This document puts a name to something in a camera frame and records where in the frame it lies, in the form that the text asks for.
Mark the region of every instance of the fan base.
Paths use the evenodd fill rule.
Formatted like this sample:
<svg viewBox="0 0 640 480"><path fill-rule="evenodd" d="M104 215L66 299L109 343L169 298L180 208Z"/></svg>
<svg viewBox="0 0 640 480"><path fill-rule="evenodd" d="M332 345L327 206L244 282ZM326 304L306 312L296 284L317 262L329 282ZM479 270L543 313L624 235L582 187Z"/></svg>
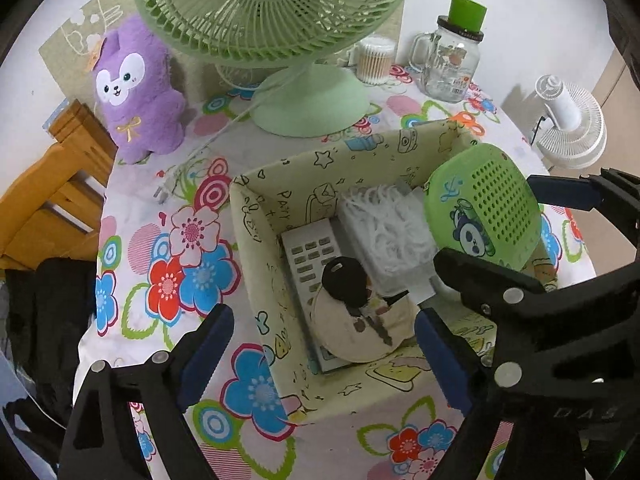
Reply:
<svg viewBox="0 0 640 480"><path fill-rule="evenodd" d="M287 82L298 70L280 70L255 91L254 99L264 98L264 103L251 116L263 130L285 137L321 137L352 126L369 110L367 89L349 70L310 64ZM284 87L274 91L282 83Z"/></svg>

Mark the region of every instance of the floor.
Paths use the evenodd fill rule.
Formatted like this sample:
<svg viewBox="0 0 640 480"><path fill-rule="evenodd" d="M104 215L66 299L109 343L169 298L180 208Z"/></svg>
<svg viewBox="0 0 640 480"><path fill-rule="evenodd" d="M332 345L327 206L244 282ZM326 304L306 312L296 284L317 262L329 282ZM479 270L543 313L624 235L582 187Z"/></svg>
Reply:
<svg viewBox="0 0 640 480"><path fill-rule="evenodd" d="M590 168L580 171L555 169L552 174L577 177L585 173L600 174L600 168L615 168L640 175L640 91L617 52L594 95L601 104L604 102L602 110L608 133L604 154ZM575 218L598 274L633 261L636 249L598 212L577 211Z"/></svg>

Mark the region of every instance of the plush toy ear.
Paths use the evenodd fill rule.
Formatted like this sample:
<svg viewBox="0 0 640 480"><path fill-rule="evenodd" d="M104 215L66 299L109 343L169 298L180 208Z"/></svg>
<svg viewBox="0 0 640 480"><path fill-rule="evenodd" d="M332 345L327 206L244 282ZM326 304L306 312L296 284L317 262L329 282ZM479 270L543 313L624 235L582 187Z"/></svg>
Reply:
<svg viewBox="0 0 640 480"><path fill-rule="evenodd" d="M102 45L102 53L100 57L111 57L120 50L120 36L117 30L110 32L104 38L104 44Z"/></svg>

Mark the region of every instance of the orange tag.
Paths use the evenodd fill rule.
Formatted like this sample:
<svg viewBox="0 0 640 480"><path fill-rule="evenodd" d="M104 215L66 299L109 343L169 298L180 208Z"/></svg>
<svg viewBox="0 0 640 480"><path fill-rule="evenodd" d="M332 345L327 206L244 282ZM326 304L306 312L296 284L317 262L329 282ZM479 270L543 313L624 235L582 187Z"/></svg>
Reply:
<svg viewBox="0 0 640 480"><path fill-rule="evenodd" d="M104 45L104 38L100 38L100 41L95 44L94 49L89 54L89 61L86 64L85 72L91 72L94 69L98 61L100 61L100 56L102 55L102 46Z"/></svg>

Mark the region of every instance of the glass mason jar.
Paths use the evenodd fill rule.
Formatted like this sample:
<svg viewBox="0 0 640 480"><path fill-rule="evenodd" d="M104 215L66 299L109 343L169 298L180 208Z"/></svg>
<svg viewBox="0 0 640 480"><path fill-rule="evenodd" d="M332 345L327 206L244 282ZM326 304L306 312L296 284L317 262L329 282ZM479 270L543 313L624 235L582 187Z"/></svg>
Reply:
<svg viewBox="0 0 640 480"><path fill-rule="evenodd" d="M440 16L438 30L419 34L409 54L409 64L420 73L420 91L447 103L462 101L480 63L483 39L482 32L471 32Z"/></svg>

